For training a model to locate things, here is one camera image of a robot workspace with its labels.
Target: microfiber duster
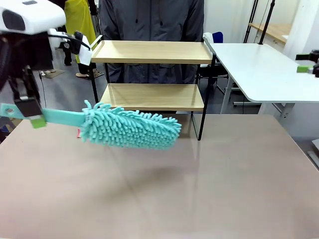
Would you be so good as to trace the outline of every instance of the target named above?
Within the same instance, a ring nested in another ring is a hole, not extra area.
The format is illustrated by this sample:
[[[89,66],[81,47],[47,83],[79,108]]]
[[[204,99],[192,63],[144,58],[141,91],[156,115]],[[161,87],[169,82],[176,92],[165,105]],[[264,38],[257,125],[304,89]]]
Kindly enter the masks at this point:
[[[168,149],[181,131],[176,119],[158,114],[125,111],[110,104],[97,103],[94,107],[84,101],[87,108],[82,113],[42,109],[46,122],[81,127],[84,141],[109,146]],[[16,105],[2,104],[0,116],[27,119]]]

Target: white tabletop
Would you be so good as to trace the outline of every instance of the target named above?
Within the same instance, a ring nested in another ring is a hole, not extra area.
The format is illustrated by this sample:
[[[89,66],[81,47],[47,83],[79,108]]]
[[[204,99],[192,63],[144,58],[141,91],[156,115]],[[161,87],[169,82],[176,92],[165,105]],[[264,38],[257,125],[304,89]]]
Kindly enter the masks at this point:
[[[247,99],[258,103],[317,103],[319,78],[269,45],[211,44]]]

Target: jacket zipper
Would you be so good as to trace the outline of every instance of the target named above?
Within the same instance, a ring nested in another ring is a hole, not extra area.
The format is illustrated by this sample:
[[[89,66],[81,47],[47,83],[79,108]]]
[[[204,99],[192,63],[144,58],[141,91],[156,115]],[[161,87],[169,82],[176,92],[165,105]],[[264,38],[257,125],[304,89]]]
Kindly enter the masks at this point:
[[[150,31],[149,31],[149,41],[151,40],[152,36],[152,0],[150,0]],[[147,83],[150,82],[150,65],[148,64],[148,78],[147,78]]]

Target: wooden shelf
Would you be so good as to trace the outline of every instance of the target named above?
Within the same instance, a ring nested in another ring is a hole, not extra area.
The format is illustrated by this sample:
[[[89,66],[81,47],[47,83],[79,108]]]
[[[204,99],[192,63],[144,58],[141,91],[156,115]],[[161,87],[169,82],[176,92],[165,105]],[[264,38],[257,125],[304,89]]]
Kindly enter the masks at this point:
[[[210,64],[212,55],[201,42],[101,41],[95,63]]]
[[[250,23],[249,25],[257,30],[259,29],[261,32],[264,30],[265,27],[265,24],[260,25],[260,23]],[[283,35],[289,35],[291,27],[291,24],[269,24],[266,35],[274,38],[282,44],[285,44],[287,42],[287,39],[285,39]]]
[[[101,102],[141,111],[198,111],[204,103],[197,85],[108,84]]]

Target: cable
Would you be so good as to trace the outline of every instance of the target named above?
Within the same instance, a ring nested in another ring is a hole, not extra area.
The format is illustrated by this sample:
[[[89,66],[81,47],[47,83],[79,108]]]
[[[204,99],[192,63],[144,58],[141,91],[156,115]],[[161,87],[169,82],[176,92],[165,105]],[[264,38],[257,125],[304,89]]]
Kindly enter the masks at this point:
[[[46,107],[45,92],[44,92],[44,85],[43,85],[43,81],[42,81],[42,76],[41,76],[41,74],[40,74],[40,72],[39,72],[39,71],[38,71],[38,73],[39,73],[39,78],[40,78],[41,83],[42,83],[44,103],[45,103],[45,107]]]
[[[257,38],[257,35],[258,35],[258,33],[259,33],[260,26],[261,26],[261,24],[263,23],[263,20],[264,20],[264,17],[265,17],[266,11],[267,11],[268,4],[269,4],[269,0],[268,0],[268,2],[267,2],[266,9],[265,9],[265,11],[264,11],[263,18],[261,19],[261,22],[260,22],[259,28],[257,29],[257,33],[256,33],[256,36],[255,36],[254,43],[256,42],[256,38]]]

